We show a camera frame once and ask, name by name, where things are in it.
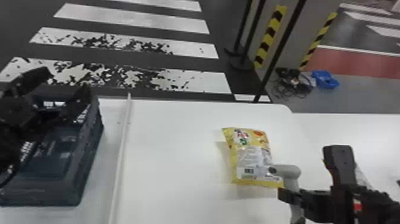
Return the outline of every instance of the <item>snack bag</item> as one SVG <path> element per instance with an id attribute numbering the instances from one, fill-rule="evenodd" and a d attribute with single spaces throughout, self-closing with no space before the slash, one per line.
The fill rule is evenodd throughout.
<path id="1" fill-rule="evenodd" d="M 230 148 L 233 181 L 239 185 L 283 187 L 283 179 L 272 175 L 271 149 L 263 131 L 244 128 L 223 128 Z"/>

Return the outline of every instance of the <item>metal post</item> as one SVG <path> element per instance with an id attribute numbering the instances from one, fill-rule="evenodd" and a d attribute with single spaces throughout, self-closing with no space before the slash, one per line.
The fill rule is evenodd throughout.
<path id="1" fill-rule="evenodd" d="M 258 21 L 260 20 L 261 13 L 263 12 L 265 1 L 266 0 L 260 0 L 258 3 L 257 10 L 254 15 L 254 20 L 251 24 L 249 36 L 247 37 L 242 56 L 240 58 L 232 58 L 232 60 L 230 60 L 230 65 L 235 69 L 241 71 L 250 71 L 253 68 L 253 63 L 247 60 L 247 54 L 249 52 L 250 44 L 254 37 L 255 29 L 257 28 Z"/>
<path id="2" fill-rule="evenodd" d="M 278 62 L 280 55 L 282 54 L 283 48 L 285 47 L 286 42 L 288 41 L 293 28 L 295 27 L 295 24 L 300 16 L 301 11 L 303 10 L 303 7 L 304 7 L 306 1 L 307 0 L 299 0 L 299 2 L 297 3 L 297 6 L 293 12 L 292 18 L 290 18 L 289 24 L 287 25 L 287 28 L 282 36 L 282 39 L 279 42 L 279 45 L 276 49 L 274 57 L 272 58 L 271 63 L 268 66 L 267 72 L 265 73 L 265 76 L 262 79 L 260 89 L 258 90 L 257 95 L 254 98 L 254 101 L 253 101 L 254 103 L 256 103 L 256 102 L 258 102 L 258 100 L 260 100 L 260 97 L 263 94 L 265 86 L 267 85 L 267 83 L 270 79 L 270 76 L 276 66 L 276 63 Z"/>
<path id="3" fill-rule="evenodd" d="M 240 40 L 242 39 L 242 36 L 243 36 L 243 31 L 245 30 L 245 25 L 246 25 L 247 17 L 249 16 L 250 6 L 251 6 L 252 1 L 253 0 L 247 0 L 245 12 L 243 14 L 242 22 L 240 23 L 239 32 L 237 33 L 237 37 L 235 40 L 235 44 L 233 45 L 233 49 L 231 48 L 231 46 L 225 47 L 225 52 L 227 54 L 229 54 L 230 56 L 239 56 L 242 54 L 242 52 L 239 51 L 239 44 L 240 44 Z"/>

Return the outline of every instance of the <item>black pole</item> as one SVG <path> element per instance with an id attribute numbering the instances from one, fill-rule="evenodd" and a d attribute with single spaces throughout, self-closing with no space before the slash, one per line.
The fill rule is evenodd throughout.
<path id="1" fill-rule="evenodd" d="M 265 5 L 265 0 L 260 0 L 257 6 L 257 11 L 255 12 L 253 23 L 251 24 L 249 36 L 247 37 L 246 40 L 245 49 L 243 50 L 242 57 L 240 58 L 240 65 L 243 65 L 245 63 L 245 60 L 247 58 L 247 53 L 249 52 L 250 44 L 254 37 L 255 29 L 257 28 L 258 21 L 260 20 L 261 13 L 264 9 L 264 5 Z"/>
<path id="2" fill-rule="evenodd" d="M 292 33 L 293 28 L 295 27 L 297 19 L 299 18 L 300 13 L 303 10 L 303 7 L 304 7 L 306 1 L 307 0 L 299 0 L 299 2 L 297 3 L 297 6 L 293 12 L 292 18 L 290 18 L 289 24 L 287 25 L 287 28 L 282 36 L 282 39 L 279 42 L 279 45 L 278 45 L 278 48 L 276 49 L 274 57 L 272 58 L 271 63 L 268 66 L 267 72 L 265 73 L 265 76 L 262 79 L 260 89 L 258 90 L 257 95 L 254 98 L 254 101 L 253 101 L 254 103 L 256 103 L 256 102 L 258 102 L 258 100 L 260 100 L 261 94 L 263 94 L 263 90 L 265 89 L 265 86 L 267 85 L 267 82 L 270 79 L 272 71 L 274 70 L 276 63 L 278 62 L 278 59 L 279 59 L 280 55 L 282 54 L 283 48 L 285 47 L 286 42 L 288 41 L 289 36 Z"/>
<path id="3" fill-rule="evenodd" d="M 229 45 L 229 46 L 226 46 L 224 49 L 225 52 L 227 54 L 229 54 L 230 56 L 240 56 L 242 54 L 242 51 L 239 50 L 239 44 L 240 44 L 240 40 L 242 39 L 242 36 L 243 36 L 243 31 L 245 30 L 245 25 L 246 25 L 247 18 L 249 16 L 250 6 L 251 6 L 252 2 L 253 2 L 253 0 L 247 0 L 245 12 L 243 14 L 242 21 L 240 22 L 239 32 L 237 33 L 233 48 L 231 45 Z"/>
<path id="4" fill-rule="evenodd" d="M 239 28 L 239 33 L 237 33 L 235 45 L 233 46 L 233 50 L 234 50 L 235 52 L 238 51 L 239 44 L 240 44 L 240 40 L 242 39 L 243 31 L 245 30 L 245 25 L 246 25 L 247 17 L 249 16 L 249 12 L 250 12 L 251 2 L 252 2 L 252 0 L 247 0 L 247 4 L 246 4 L 246 8 L 245 8 L 245 13 L 244 13 L 244 15 L 243 15 L 242 22 L 241 22 L 240 28 Z"/>

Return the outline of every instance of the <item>red floor marking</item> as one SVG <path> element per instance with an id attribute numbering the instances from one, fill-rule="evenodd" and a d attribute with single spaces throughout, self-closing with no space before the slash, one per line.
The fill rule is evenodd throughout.
<path id="1" fill-rule="evenodd" d="M 400 79 L 400 57 L 317 48 L 305 71 Z"/>

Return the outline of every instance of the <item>blue object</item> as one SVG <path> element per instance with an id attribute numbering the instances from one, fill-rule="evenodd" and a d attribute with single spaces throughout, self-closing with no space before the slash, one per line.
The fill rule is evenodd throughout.
<path id="1" fill-rule="evenodd" d="M 325 89 L 334 89 L 339 86 L 339 82 L 328 71 L 313 71 L 311 77 L 315 78 L 317 86 Z"/>

